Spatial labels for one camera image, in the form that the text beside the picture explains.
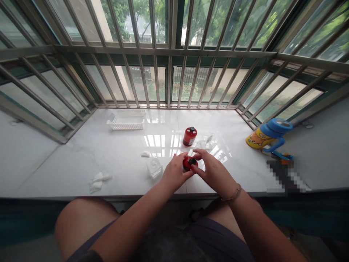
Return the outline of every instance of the thigh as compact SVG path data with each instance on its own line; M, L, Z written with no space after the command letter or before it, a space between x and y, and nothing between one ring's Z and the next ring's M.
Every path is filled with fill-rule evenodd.
M60 213L55 236L63 261L120 214L101 198L76 198Z
M200 215L212 219L226 227L246 243L232 210L228 204L222 202L220 198L213 200Z

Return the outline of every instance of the white storage basket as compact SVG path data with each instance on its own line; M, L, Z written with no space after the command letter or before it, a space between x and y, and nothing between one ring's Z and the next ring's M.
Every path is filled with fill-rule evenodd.
M110 115L107 125L112 130L140 130L144 128L144 114L143 109L117 110Z

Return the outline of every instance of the marble countertop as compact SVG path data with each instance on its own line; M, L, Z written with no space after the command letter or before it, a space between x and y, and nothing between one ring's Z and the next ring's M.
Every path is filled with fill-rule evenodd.
M235 111L227 110L145 110L143 130L112 131L106 121L117 109L97 109L65 145L60 145L22 185L8 197L51 198L77 196L143 195L160 177L152 179L147 170L149 158L156 156L165 169L173 154L193 147L182 144L184 130L194 126L196 142L211 132L215 141L210 151L234 179L250 193L265 195L282 191L261 152L249 147L245 138L251 128ZM199 167L204 169L203 161ZM90 194L89 182L99 172L112 175L100 191ZM194 175L177 194L215 193Z

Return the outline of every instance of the bracelet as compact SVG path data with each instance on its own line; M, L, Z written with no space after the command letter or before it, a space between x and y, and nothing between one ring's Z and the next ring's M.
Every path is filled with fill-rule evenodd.
M231 198L221 198L221 201L234 201L235 199L237 199L237 197L240 195L240 191L241 191L241 185L237 184L238 188L236 189L236 193L233 197Z

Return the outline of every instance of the person's right hand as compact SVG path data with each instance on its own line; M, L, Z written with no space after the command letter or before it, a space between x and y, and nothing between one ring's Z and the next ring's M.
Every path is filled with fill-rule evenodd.
M213 155L203 149L194 149L193 158L202 159L205 163L206 171L192 165L195 173L197 173L214 191L222 198L231 198L235 195L238 185L229 174L223 164Z

